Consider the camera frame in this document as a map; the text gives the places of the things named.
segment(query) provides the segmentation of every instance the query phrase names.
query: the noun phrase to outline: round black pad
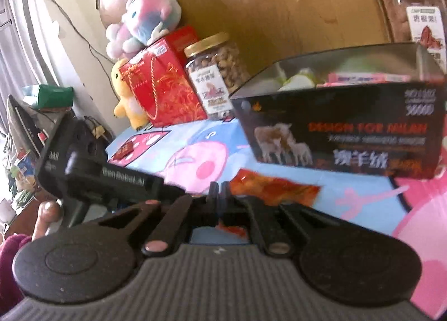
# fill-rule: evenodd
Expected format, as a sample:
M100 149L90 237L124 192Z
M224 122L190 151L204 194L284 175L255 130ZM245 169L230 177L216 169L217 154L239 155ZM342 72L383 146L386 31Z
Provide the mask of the round black pad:
M405 243L355 227L317 231L299 262L303 276L319 292L358 306L409 299L422 271L418 255Z
M23 247L14 259L13 273L26 295L74 304L112 293L134 266L134 251L121 231L82 225Z

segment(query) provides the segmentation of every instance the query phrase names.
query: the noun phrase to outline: black box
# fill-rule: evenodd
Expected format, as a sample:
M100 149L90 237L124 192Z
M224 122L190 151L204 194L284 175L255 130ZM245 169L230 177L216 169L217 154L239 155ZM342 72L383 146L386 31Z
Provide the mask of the black box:
M319 82L331 72L384 72L411 81L277 91L279 76L304 68ZM442 145L444 78L420 45L343 48L281 60L231 101L260 162L431 178Z

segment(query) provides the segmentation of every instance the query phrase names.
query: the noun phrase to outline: green bag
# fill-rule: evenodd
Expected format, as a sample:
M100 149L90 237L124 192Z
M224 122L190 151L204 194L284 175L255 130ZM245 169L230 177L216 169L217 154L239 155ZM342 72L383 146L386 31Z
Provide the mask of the green bag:
M31 85L22 88L23 101L33 109L73 106L73 88L53 85Z

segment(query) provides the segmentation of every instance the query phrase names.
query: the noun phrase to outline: yellow plush toy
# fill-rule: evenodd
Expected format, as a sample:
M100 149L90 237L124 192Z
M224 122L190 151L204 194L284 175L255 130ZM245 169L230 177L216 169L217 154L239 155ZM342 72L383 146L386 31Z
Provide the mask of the yellow plush toy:
M149 118L144 113L143 109L135 99L132 90L123 79L118 70L127 62L126 59L119 60L112 68L112 84L115 92L120 98L118 105L115 107L113 113L118 118L127 116L130 120L130 125L133 129L139 130L149 123Z

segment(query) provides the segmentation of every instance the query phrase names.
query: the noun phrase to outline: electrical cable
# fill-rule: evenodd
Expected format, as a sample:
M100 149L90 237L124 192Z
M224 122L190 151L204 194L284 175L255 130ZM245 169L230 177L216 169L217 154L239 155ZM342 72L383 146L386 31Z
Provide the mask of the electrical cable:
M59 9L59 11L62 13L62 15L64 16L64 18L68 21L68 23L72 26L73 30L76 32L76 34L81 37L89 46L89 51L91 53L91 55L98 61L99 65L101 65L102 71L104 72L104 74L106 74L107 79L109 81L109 85L110 88L112 89L113 94L115 95L115 97L117 98L117 100L120 100L119 96L116 94L115 92L115 88L113 87L113 83L112 83L112 79L110 78L110 75L107 73L106 69L104 68L104 65L102 64L101 60L95 56L95 54L93 53L93 51L98 54L99 56L103 57L104 59L106 59L107 61L109 61L110 63L115 64L111 59L109 59L107 56L103 55L101 52L99 52L97 49L95 49L95 47L92 46L92 44L90 43L89 40L87 40L82 34L81 32L79 32L79 30L75 27L72 19L70 18L70 16L66 13L66 11L60 6L60 4L58 2L56 2L55 0L50 0L54 3L54 5L56 5L56 7Z
M109 138L106 137L107 141L109 141L110 143L113 142L113 139L114 139L114 138L113 138L112 133L110 133L108 130L106 130L106 128L104 127L104 125L102 125L96 118L93 118L92 116L86 115L86 116L84 117L84 119L87 119L87 120L89 120L90 122L94 123L95 126L97 126L97 127L99 127L99 126L103 127L103 128L104 128L104 134L103 134L103 136L105 137L106 134L107 134L107 136L109 136Z
M38 113L45 116L51 123L55 124L55 120L52 120L52 118L50 118L47 114L45 114L41 111L38 111Z
M88 116L85 116L84 117L84 121L89 121L90 123L92 123L93 124L93 128L95 129L95 134L93 134L94 136L95 136L95 138L96 138L96 135L97 135L97 131L96 131L96 128L97 128L97 125L95 124L95 122L93 121L93 120L91 120L90 118L88 118Z

